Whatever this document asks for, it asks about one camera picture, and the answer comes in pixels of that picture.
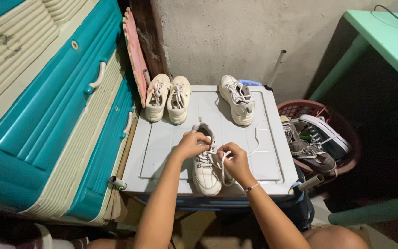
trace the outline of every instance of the white sneaker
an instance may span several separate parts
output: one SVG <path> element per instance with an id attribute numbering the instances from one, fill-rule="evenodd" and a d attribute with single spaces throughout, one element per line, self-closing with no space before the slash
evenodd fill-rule
<path id="1" fill-rule="evenodd" d="M 204 122 L 197 123 L 192 130 L 202 132 L 211 140 L 209 151 L 205 151 L 193 157 L 193 182 L 196 189 L 203 195 L 217 195 L 222 188 L 218 175 L 220 169 L 216 166 L 218 157 L 216 155 L 216 134 L 213 129 Z"/>
<path id="2" fill-rule="evenodd" d="M 219 91 L 231 107 L 231 116 L 238 125 L 250 125 L 254 121 L 255 102 L 247 86 L 237 82 L 231 75 L 224 75 Z"/>
<path id="3" fill-rule="evenodd" d="M 177 76 L 171 83 L 169 99 L 167 100 L 167 110 L 171 122 L 180 125 L 187 119 L 187 108 L 190 103 L 191 86 L 187 78 Z"/>
<path id="4" fill-rule="evenodd" d="M 164 115 L 165 102 L 170 91 L 170 79 L 166 74 L 158 74 L 147 90 L 145 116 L 150 122 L 158 122 Z"/>

